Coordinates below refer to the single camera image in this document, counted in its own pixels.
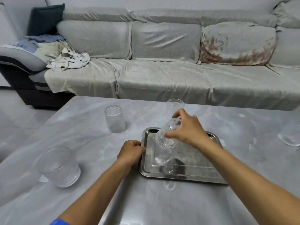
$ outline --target blue sleeve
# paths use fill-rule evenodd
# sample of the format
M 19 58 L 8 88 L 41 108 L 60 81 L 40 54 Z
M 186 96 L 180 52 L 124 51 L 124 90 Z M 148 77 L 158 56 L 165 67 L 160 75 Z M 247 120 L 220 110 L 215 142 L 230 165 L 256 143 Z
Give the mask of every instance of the blue sleeve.
M 63 221 L 62 219 L 56 219 L 50 225 L 70 225 L 69 223 Z

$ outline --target person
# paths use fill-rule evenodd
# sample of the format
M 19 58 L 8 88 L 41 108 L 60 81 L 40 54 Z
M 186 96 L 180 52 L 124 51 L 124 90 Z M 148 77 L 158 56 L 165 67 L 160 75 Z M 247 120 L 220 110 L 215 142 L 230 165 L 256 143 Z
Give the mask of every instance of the person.
M 300 199 L 268 181 L 212 141 L 196 116 L 190 116 L 184 109 L 173 115 L 174 118 L 178 116 L 182 120 L 180 128 L 165 133 L 165 136 L 189 144 L 205 155 L 258 224 L 300 224 Z M 122 179 L 144 151 L 139 141 L 126 141 L 116 162 L 53 224 L 97 225 Z

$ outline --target tray rim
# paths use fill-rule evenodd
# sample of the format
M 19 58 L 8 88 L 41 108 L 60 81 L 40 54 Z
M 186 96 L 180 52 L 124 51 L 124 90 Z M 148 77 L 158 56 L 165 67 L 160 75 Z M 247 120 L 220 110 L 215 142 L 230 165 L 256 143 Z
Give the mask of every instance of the tray rim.
M 141 146 L 145 146 L 145 136 L 146 132 L 149 130 L 160 130 L 158 127 L 149 127 L 146 128 L 143 131 L 142 134 L 142 140 L 141 140 Z M 214 133 L 205 131 L 208 134 L 211 134 L 214 136 L 217 140 L 217 143 L 223 148 L 218 136 L 216 136 Z M 174 174 L 165 174 L 165 173 L 154 173 L 154 172 L 147 172 L 142 168 L 142 164 L 145 163 L 145 154 L 146 151 L 142 154 L 140 162 L 139 162 L 139 172 L 141 175 L 147 178 L 159 178 L 159 179 L 171 179 L 171 180 L 184 180 L 184 181 L 197 181 L 197 182 L 206 182 L 206 183 L 212 183 L 212 184 L 220 184 L 220 185 L 228 185 L 228 183 L 224 179 L 220 178 L 209 178 L 209 177 L 200 177 L 200 176 L 192 176 L 192 175 L 174 175 Z

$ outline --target sofa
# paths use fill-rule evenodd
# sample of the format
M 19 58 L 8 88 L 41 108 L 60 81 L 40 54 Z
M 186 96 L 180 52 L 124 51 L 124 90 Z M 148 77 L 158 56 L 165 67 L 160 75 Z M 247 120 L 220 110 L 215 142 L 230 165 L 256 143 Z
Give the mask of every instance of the sofa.
M 38 56 L 2 46 L 0 71 L 35 108 L 60 108 L 81 95 L 295 110 L 299 10 L 300 1 L 272 13 L 66 9 L 57 30 L 77 53 L 90 55 L 85 67 L 55 72 Z

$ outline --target coffee table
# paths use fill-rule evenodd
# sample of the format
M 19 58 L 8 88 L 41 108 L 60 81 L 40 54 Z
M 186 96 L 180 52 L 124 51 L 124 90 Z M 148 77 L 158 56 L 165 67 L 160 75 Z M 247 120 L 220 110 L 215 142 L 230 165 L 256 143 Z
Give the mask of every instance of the coffee table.
M 104 109 L 123 108 L 126 129 L 110 133 Z M 83 194 L 116 160 L 126 140 L 161 127 L 166 103 L 76 96 L 28 142 L 0 164 L 0 221 L 5 225 L 48 225 Z M 300 149 L 278 133 L 300 115 L 287 111 L 186 104 L 223 147 L 270 181 L 300 197 Z M 58 145 L 76 151 L 81 177 L 58 188 L 34 168 L 41 153 Z M 100 224 L 256 224 L 229 186 L 148 179 L 137 167 L 121 183 Z

